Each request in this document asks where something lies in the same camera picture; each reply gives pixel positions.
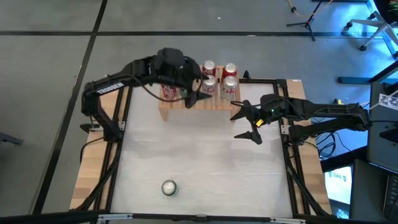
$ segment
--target red soda can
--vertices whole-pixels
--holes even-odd
[[[177,89],[175,87],[162,84],[162,91],[165,100],[172,100],[177,96]]]
[[[212,60],[205,61],[201,70],[205,75],[213,75],[214,77],[216,77],[217,67],[216,63]]]
[[[209,79],[204,80],[202,84],[203,92],[214,95],[217,90],[217,79],[213,75],[207,75]]]
[[[234,76],[227,76],[221,86],[221,98],[235,100],[235,90],[238,87],[238,80]]]
[[[238,74],[238,68],[234,63],[228,63],[224,66],[223,75],[221,76],[221,83],[223,83],[224,78],[227,76],[233,76],[236,78]]]

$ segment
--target wooden shelf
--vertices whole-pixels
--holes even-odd
[[[221,80],[221,75],[223,73],[223,68],[224,66],[219,65],[217,66],[217,71],[216,71],[216,78],[219,78]],[[239,71],[238,74],[236,74],[236,79],[238,81],[238,87],[235,90],[235,100],[236,101],[241,101],[241,92],[240,92],[240,84],[239,84]],[[194,83],[194,88],[196,89],[199,86],[200,82]],[[185,103],[183,100],[173,102],[173,103],[168,103],[168,102],[159,102],[159,111],[160,115],[162,116],[164,121],[167,121],[167,115],[169,113],[169,110],[223,110],[223,111],[230,111],[231,112],[231,117],[235,115],[237,111],[239,111],[239,107],[234,106],[230,103],[229,100],[222,99],[220,97],[220,83],[217,83],[217,88],[215,91],[215,94],[212,98],[210,99],[205,99],[205,100],[200,100],[197,101],[195,105],[192,106],[190,109],[186,109]],[[163,96],[163,91],[160,87],[160,97],[164,99]],[[180,92],[177,90],[177,96],[175,99],[181,98]]]

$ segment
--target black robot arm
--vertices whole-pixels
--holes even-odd
[[[257,144],[262,143],[257,129],[281,118],[293,121],[303,121],[316,116],[336,118],[309,126],[290,126],[289,136],[293,142],[305,141],[310,136],[340,129],[366,131],[372,126],[368,111],[359,104],[315,104],[309,100],[275,94],[263,95],[259,105],[251,105],[248,100],[243,102],[232,101],[231,103],[241,107],[236,115],[231,118],[231,121],[246,117],[252,126],[252,132],[239,134],[235,138],[251,139]]]
[[[198,100],[211,97],[192,90],[195,80],[206,78],[199,65],[180,50],[162,49],[157,55],[128,63],[118,73],[87,83],[81,96],[81,112],[93,117],[103,127],[105,141],[117,142],[121,139],[119,124],[112,121],[102,108],[101,95],[125,86],[160,83],[186,89],[187,96],[181,100],[185,100],[185,107],[191,108]]]

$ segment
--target tripod stand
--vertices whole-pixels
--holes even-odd
[[[312,17],[314,16],[314,13],[316,13],[316,11],[318,10],[318,8],[321,5],[321,3],[322,3],[322,0],[319,1],[319,3],[317,4],[317,7],[312,12],[312,15],[310,16],[310,18],[306,22],[298,22],[298,23],[294,23],[294,24],[286,24],[286,26],[289,27],[289,26],[302,26],[302,25],[304,25],[304,28],[306,28],[306,29],[308,29],[310,31],[312,41],[315,41],[315,37],[313,36],[313,32],[312,32],[310,23],[313,21]],[[293,7],[291,9],[292,12],[294,12],[295,10],[296,10],[296,7]]]

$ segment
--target round silver object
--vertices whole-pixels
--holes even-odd
[[[205,66],[205,69],[211,70],[216,67],[216,63],[212,60],[207,60],[207,61],[205,61],[204,66]]]
[[[216,78],[215,78],[213,75],[208,75],[207,77],[208,77],[209,79],[203,81],[203,83],[204,83],[206,86],[213,86],[213,85],[216,84],[217,80],[216,80]]]
[[[225,65],[225,70],[228,73],[236,72],[236,65],[234,63],[228,63],[228,64]]]
[[[175,184],[175,182],[172,180],[166,180],[162,184],[162,192],[167,196],[173,195],[176,189],[177,189],[177,184]]]
[[[237,84],[236,78],[233,76],[227,76],[224,79],[224,85],[230,86],[230,87],[234,87]]]

